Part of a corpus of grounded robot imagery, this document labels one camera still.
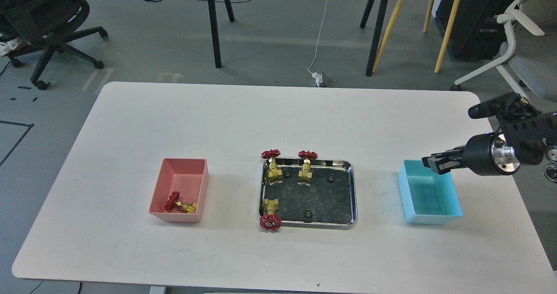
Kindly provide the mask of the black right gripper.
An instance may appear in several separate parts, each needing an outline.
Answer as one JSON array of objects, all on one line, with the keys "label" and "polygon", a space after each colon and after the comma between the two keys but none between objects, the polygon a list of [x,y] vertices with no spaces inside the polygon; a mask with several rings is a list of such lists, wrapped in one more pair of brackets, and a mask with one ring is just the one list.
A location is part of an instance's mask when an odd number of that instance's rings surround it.
[{"label": "black right gripper", "polygon": [[434,153],[429,157],[422,157],[424,167],[430,168],[431,171],[438,175],[449,173],[453,169],[468,168],[463,162],[465,154],[465,145],[446,150],[442,153]]}]

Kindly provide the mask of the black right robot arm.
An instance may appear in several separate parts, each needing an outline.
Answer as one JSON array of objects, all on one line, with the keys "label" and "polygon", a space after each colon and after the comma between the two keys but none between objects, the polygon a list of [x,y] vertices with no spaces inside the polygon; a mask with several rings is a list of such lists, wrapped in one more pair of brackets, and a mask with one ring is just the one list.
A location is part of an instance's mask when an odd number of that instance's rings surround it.
[{"label": "black right robot arm", "polygon": [[518,93],[510,92],[468,109],[472,119],[496,117],[494,132],[472,136],[466,145],[422,157],[422,163],[442,175],[468,168],[477,175],[513,175],[521,165],[548,159],[544,175],[556,181],[556,114],[542,113]]}]

